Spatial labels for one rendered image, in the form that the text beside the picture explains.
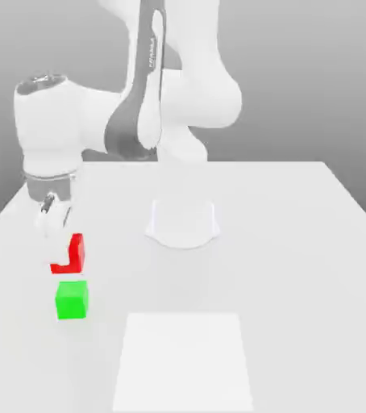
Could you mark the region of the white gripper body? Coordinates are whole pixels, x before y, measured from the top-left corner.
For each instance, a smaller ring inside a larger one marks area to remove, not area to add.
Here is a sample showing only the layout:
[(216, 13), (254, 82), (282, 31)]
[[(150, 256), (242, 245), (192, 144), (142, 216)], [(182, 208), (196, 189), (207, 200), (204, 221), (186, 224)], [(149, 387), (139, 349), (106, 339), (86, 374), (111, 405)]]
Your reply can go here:
[(43, 202), (35, 216), (35, 229), (42, 239), (69, 238), (73, 234), (70, 225), (71, 202)]

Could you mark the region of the small red cube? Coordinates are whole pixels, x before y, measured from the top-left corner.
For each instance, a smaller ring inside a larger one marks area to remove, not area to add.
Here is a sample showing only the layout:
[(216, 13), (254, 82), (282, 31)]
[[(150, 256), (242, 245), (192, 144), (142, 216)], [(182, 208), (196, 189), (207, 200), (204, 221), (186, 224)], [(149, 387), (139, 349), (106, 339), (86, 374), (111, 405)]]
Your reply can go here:
[(53, 258), (49, 267), (52, 274), (81, 273), (85, 262), (85, 244), (81, 233), (73, 233), (69, 242), (60, 250), (60, 255)]

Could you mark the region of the small green cube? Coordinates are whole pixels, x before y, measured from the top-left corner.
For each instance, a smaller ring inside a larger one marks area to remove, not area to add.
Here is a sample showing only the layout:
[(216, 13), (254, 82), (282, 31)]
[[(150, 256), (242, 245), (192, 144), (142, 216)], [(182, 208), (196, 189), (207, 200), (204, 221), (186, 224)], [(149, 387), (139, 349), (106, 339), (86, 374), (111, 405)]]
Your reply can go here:
[(89, 306), (87, 281), (59, 282), (55, 295), (56, 313), (59, 320), (84, 319)]

